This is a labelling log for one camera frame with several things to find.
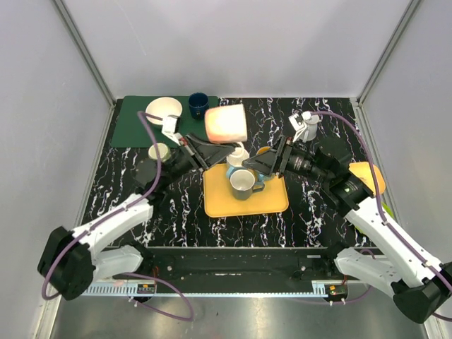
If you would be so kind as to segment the pink mug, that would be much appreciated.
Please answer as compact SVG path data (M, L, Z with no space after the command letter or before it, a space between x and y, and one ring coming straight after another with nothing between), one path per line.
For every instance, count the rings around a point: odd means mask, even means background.
M243 104L225 105L206 111L206 135L212 143L238 143L248 138L246 112Z

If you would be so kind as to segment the light blue footed mug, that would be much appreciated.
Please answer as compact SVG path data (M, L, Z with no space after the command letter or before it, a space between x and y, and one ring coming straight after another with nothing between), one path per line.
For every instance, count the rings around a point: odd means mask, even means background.
M318 124L321 121L321 116L314 112L302 112L302 122L304 124L304 132L302 133L302 141L312 141L316 137Z

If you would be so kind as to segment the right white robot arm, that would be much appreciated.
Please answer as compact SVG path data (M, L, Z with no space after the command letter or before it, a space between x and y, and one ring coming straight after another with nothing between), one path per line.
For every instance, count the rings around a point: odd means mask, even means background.
M381 263L336 245L321 262L329 280L357 278L392 298L403 315L422 324L451 298L451 264L423 249L382 209L379 196L349 169L351 154L338 138L322 140L314 153L281 137L269 150L244 161L265 176L291 172L317 181L324 203L368 236L386 256Z

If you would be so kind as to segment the orange interior blue mug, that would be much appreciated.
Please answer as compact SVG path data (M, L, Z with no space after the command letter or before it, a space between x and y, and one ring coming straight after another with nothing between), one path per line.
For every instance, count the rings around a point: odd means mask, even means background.
M260 148L260 149L257 151L256 154L257 154L257 155L260 155L260 154L262 154L262 153L264 153L264 152L266 152L266 151L268 151L268 150L270 150L270 149L271 149L270 146L262 147L262 148ZM270 181L270 180L272 180L272 179L275 178L275 174L272 174L272 175L270 175L270 176L266 176L266 175L264 175L264 174L262 174L262 173L260 173L260 172L258 172L256 176L257 176L257 179L258 179L259 182L266 182L266 181Z

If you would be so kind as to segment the light green mug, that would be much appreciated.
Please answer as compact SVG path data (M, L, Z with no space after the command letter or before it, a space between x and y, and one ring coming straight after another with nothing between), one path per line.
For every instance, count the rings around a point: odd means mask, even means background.
M157 160L158 156L163 162L166 162L171 157L171 149L164 143L156 143L149 147L148 157L151 160Z

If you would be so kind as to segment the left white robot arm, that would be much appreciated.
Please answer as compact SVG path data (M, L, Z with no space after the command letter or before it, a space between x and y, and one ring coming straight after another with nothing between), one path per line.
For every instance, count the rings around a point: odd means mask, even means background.
M127 244L106 251L108 244L135 226L150 220L162 203L168 187L191 170L207 171L231 155L246 141L244 136L216 135L203 140L189 133L175 134L177 147L168 157L157 151L136 167L137 189L125 201L89 223L68 230L54 229L45 244L37 265L44 278L42 297L52 286L66 301L81 296L90 285L114 275L132 274L146 279L152 262L145 251Z

